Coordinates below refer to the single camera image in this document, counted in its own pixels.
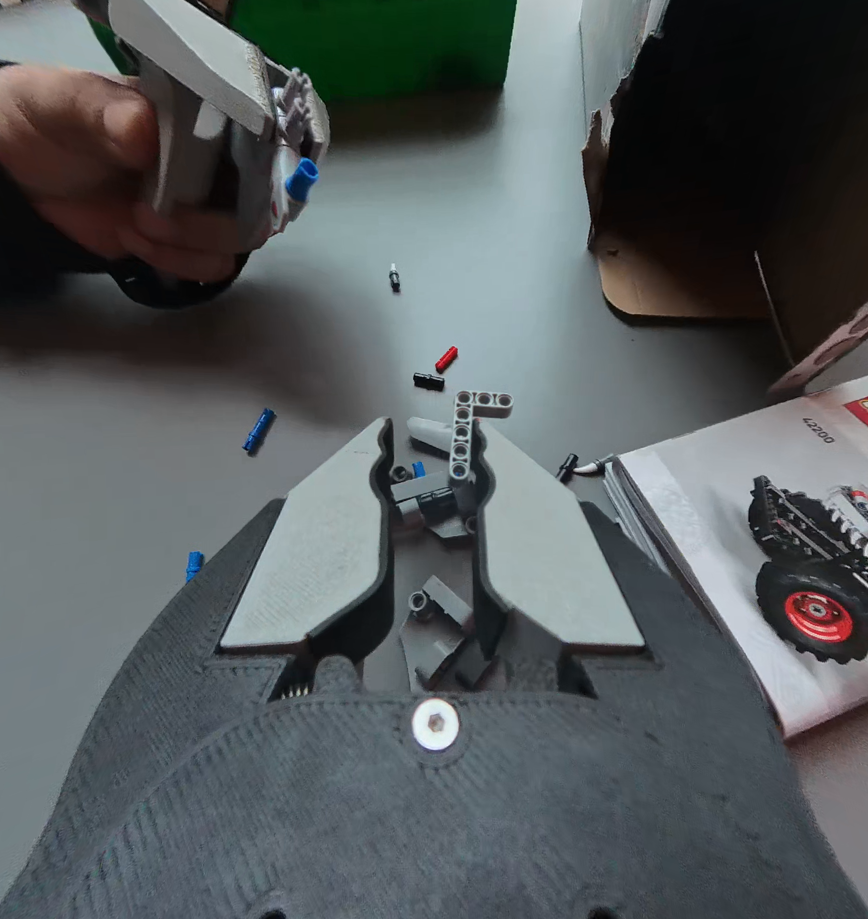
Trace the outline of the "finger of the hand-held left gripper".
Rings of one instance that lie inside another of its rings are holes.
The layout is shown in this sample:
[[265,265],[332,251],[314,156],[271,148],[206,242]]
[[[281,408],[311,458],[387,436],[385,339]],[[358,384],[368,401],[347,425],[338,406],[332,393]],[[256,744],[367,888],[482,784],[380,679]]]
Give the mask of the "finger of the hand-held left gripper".
[[259,139],[276,125],[267,63],[258,47],[185,1],[110,1],[115,36]]

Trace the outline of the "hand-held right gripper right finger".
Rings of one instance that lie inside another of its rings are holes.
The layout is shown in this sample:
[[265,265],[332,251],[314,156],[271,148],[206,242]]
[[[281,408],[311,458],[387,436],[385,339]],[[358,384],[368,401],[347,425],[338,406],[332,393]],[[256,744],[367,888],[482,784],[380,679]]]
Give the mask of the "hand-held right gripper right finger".
[[645,638],[576,496],[474,421],[474,622],[495,655],[512,616],[572,652],[640,653]]

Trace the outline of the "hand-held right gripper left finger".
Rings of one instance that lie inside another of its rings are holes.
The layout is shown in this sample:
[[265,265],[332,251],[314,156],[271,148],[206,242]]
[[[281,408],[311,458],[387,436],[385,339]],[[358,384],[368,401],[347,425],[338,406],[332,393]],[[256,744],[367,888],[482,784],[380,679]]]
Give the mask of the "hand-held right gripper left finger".
[[364,659],[394,623],[393,423],[381,417],[290,490],[222,652]]

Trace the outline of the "grey lego panel subassembly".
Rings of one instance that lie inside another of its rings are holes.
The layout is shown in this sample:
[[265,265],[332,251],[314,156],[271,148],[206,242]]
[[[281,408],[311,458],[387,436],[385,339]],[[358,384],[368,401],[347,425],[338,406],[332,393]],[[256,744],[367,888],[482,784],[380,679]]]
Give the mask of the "grey lego panel subassembly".
[[308,205],[330,138],[325,103],[308,75],[266,60],[275,124],[258,139],[243,128],[230,133],[237,185],[234,216],[242,252],[282,233]]

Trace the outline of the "grey LEGO Technic assembly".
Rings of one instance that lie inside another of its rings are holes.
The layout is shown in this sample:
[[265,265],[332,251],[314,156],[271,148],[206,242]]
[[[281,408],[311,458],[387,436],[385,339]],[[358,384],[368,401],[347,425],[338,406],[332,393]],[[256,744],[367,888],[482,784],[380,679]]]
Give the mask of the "grey LEGO Technic assembly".
[[460,390],[456,393],[449,450],[449,482],[452,488],[463,486],[471,478],[474,420],[508,418],[513,406],[513,396],[508,392]]

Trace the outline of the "light grey lego panel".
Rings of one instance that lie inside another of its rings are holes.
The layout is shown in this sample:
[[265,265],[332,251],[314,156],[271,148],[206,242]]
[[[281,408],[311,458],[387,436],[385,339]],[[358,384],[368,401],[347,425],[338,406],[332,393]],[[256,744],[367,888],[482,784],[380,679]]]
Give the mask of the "light grey lego panel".
[[451,423],[413,416],[407,419],[406,427],[416,448],[442,460],[449,459],[453,435]]

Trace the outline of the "dark grey lego panel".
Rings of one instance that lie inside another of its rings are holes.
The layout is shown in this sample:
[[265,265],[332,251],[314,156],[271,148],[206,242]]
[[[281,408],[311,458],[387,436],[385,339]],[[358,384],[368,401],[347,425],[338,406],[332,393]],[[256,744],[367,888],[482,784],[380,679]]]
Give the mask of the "dark grey lego panel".
[[437,576],[408,597],[399,640],[414,692],[474,692],[493,667],[476,637],[473,609]]

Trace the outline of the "black grey lego subassembly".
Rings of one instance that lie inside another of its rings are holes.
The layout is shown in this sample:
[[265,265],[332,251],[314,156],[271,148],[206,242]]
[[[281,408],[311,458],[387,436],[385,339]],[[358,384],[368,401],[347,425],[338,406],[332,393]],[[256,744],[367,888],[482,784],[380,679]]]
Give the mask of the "black grey lego subassembly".
[[427,473],[422,462],[394,465],[390,471],[394,524],[407,531],[427,530],[445,543],[462,543],[475,536],[475,518],[464,514],[446,472]]

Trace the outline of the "printed cardboard lego box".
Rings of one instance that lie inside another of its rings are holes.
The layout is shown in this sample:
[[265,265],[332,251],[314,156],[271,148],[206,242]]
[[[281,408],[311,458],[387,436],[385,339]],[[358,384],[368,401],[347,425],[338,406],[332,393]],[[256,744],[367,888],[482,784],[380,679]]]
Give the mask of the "printed cardboard lego box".
[[638,323],[767,321],[770,396],[868,339],[868,1],[583,2],[589,249]]

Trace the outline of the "person's left hand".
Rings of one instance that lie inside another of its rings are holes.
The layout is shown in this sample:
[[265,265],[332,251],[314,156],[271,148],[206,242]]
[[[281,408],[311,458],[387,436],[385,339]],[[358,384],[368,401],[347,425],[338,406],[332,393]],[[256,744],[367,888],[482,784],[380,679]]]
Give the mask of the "person's left hand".
[[178,280],[229,280],[242,248],[233,220],[140,199],[157,164],[153,104],[135,77],[0,67],[0,168],[32,210],[104,262],[137,258]]

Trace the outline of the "green plastic bin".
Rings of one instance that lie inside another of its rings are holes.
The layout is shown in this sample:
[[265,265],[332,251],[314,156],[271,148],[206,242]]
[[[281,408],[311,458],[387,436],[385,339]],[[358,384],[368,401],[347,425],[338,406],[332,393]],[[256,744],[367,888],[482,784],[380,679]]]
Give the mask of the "green plastic bin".
[[[327,101],[416,95],[505,80],[516,2],[189,2],[308,75]],[[134,52],[111,29],[109,2],[76,2],[117,68]]]

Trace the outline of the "white instruction booklet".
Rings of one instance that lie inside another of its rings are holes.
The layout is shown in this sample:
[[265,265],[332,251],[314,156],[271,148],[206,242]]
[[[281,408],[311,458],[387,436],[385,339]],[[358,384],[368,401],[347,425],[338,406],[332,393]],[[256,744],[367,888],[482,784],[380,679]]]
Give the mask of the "white instruction booklet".
[[730,634],[787,738],[868,703],[868,376],[603,464],[626,533]]

